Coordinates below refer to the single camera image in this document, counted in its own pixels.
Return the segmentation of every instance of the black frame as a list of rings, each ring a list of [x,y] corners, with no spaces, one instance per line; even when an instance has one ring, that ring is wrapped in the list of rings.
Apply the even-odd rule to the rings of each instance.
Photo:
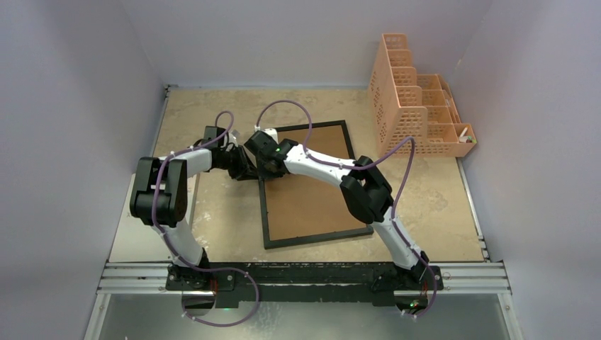
[[[340,125],[342,127],[342,134],[344,135],[344,142],[347,144],[347,151],[349,157],[355,159],[355,153],[351,144],[351,137],[349,136],[349,130],[347,129],[346,120],[334,120],[331,122],[313,123],[314,128],[325,128],[327,126]],[[277,127],[277,132],[293,131],[308,129],[309,124],[303,125],[292,125],[285,127]],[[331,241],[333,239],[346,239],[348,237],[365,236],[373,234],[373,227],[366,225],[365,228],[345,230],[343,232],[327,232],[325,234],[317,234],[310,236],[294,237],[290,239],[277,239],[272,240],[269,237],[269,221],[267,219],[267,197],[265,193],[265,180],[259,177],[259,199],[261,201],[261,220],[263,224],[263,248],[274,249],[281,247],[298,246],[299,244],[311,244],[316,242]]]

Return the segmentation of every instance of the table surface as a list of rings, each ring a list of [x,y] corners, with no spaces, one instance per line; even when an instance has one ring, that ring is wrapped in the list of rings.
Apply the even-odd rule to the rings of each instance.
[[[170,93],[155,156],[191,145],[222,110],[235,115],[240,140],[253,131],[267,104],[279,99],[302,103],[313,122],[346,120],[356,157],[377,159],[374,121],[367,92],[360,89],[175,89]],[[220,126],[227,126],[223,116]],[[306,124],[303,112],[287,103],[270,108],[262,128]],[[395,194],[406,158],[391,157],[379,169]],[[405,228],[433,261],[482,261],[466,190],[455,158],[416,158],[398,214]],[[341,239],[265,250],[256,181],[232,181],[226,171],[201,174],[193,234],[211,261],[390,261],[380,237]]]

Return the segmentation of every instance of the small item in basket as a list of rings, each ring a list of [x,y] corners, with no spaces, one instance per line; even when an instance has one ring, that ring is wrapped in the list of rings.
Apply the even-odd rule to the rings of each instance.
[[[472,136],[461,136],[459,138],[460,143],[475,143],[476,140]]]

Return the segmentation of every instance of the cork board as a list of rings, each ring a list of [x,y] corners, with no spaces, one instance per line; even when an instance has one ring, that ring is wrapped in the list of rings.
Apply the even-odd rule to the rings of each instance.
[[[302,142],[308,125],[276,128],[278,139]],[[313,125],[309,149],[353,159],[343,120]],[[289,247],[372,234],[373,229],[349,213],[338,187],[301,175],[259,181],[264,248]]]

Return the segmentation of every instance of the black mounting plate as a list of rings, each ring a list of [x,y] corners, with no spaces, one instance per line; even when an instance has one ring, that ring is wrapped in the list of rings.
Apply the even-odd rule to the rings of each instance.
[[[393,262],[212,262],[211,268],[233,267],[250,274],[259,285],[261,301],[274,302],[371,302],[374,306],[395,306],[395,290],[423,289],[409,271]],[[431,266],[438,275],[437,289],[442,289],[440,268]],[[186,275],[200,275],[190,268]],[[432,289],[429,272],[424,280]],[[167,279],[167,290],[217,290],[217,308],[236,308],[240,301],[254,301],[250,281],[235,271],[214,273],[200,288],[198,285],[174,285]]]

